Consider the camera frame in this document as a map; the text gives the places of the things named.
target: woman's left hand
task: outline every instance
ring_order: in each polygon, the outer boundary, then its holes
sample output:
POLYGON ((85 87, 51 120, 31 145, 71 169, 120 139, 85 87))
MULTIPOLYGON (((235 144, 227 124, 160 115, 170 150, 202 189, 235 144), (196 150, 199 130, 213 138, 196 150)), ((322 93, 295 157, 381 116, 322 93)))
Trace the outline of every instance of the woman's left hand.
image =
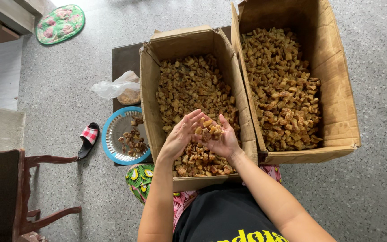
POLYGON ((201 109, 185 115, 181 121, 174 126, 167 137, 164 146, 159 152, 157 162, 173 162, 183 153, 186 145, 194 136, 195 122, 204 116, 201 109))

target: black t-shirt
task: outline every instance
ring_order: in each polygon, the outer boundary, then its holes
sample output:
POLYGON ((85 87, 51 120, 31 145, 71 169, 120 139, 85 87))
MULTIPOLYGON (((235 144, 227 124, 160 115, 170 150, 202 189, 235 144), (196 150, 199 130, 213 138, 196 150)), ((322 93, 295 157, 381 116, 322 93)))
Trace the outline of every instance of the black t-shirt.
POLYGON ((212 185, 180 216, 173 242, 287 242, 247 187, 212 185))

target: floral pants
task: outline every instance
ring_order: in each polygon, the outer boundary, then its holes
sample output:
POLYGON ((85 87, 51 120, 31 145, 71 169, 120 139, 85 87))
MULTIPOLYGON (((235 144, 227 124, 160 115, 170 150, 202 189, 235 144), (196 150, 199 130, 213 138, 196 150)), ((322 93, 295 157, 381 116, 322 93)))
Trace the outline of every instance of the floral pants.
MULTIPOLYGON (((270 175, 276 181, 282 183, 282 176, 280 174, 279 165, 265 165, 260 164, 259 167, 265 173, 270 175)), ((146 203, 147 195, 149 194, 150 183, 153 178, 154 165, 152 164, 139 164, 133 166, 126 174, 126 184, 129 185, 129 189, 140 200, 142 204, 146 203)), ((177 225, 183 211, 191 204, 196 198, 198 193, 196 191, 187 192, 175 192, 173 194, 174 205, 174 217, 173 217, 173 231, 177 225)))

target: speckled gray floor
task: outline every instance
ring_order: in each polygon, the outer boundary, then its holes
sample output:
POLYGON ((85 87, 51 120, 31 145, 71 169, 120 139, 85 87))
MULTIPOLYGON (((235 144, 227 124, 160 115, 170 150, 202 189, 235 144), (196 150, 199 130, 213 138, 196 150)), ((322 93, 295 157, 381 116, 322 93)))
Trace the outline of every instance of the speckled gray floor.
MULTIPOLYGON (((27 113, 27 155, 74 156, 84 126, 103 126, 111 103, 89 88, 111 79, 112 47, 145 41, 154 29, 229 25, 229 2, 77 1, 86 16, 77 37, 45 47, 24 36, 18 109, 27 113)), ((387 241, 387 1, 331 4, 363 146, 324 164, 282 165, 283 184, 338 241, 387 241)), ((50 241, 135 241, 142 205, 125 185, 127 168, 114 167, 100 145, 83 162, 44 164, 32 177, 30 209, 46 216, 83 207, 40 230, 50 241)))

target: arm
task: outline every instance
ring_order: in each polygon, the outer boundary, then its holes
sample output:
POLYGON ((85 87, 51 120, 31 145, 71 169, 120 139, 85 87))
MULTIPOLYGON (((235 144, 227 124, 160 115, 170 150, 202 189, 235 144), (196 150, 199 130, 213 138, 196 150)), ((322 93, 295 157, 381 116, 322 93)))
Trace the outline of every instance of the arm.
POLYGON ((159 152, 138 228, 138 242, 172 240, 174 217, 172 165, 193 138, 192 125, 203 115, 200 109, 186 115, 173 128, 159 152))
POLYGON ((228 121, 222 115, 219 118, 224 127, 221 139, 202 143, 200 137, 196 136, 196 141, 227 158, 240 174, 262 211, 282 235, 292 242, 334 242, 335 239, 310 217, 286 188, 251 162, 238 146, 234 130, 228 121))

